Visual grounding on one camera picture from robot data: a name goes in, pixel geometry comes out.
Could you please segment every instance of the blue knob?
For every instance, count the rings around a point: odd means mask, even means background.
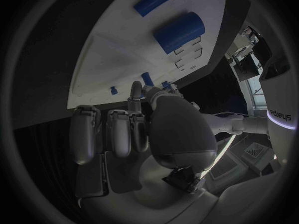
[[[117,94],[117,89],[115,89],[114,86],[111,87],[111,94],[116,95]]]

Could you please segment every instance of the cable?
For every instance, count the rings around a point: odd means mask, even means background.
[[[225,111],[225,112],[221,112],[221,113],[213,113],[213,115],[224,114],[224,113],[236,113],[236,112]],[[245,114],[245,113],[236,113],[236,114],[251,116],[251,115],[248,115],[248,114]]]

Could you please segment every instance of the vent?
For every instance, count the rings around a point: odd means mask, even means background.
[[[252,143],[247,149],[245,149],[245,152],[250,154],[252,157],[258,157],[259,154],[263,151],[265,147],[258,144],[258,143]]]

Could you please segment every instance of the logo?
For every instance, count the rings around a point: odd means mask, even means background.
[[[278,117],[278,118],[283,118],[285,121],[291,121],[291,115],[290,114],[283,114],[283,113],[279,113],[277,111],[273,111],[270,110],[271,114],[273,114],[274,116]]]

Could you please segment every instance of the purple light strip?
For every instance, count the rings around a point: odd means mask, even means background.
[[[269,120],[271,120],[273,123],[275,123],[275,124],[277,124],[277,125],[279,125],[279,126],[281,126],[281,127],[283,127],[283,128],[296,129],[296,127],[294,127],[294,126],[287,126],[287,125],[285,125],[285,124],[279,123],[278,121],[276,121],[275,119],[273,119],[273,118],[270,116],[269,111],[267,111],[267,116],[268,116]]]

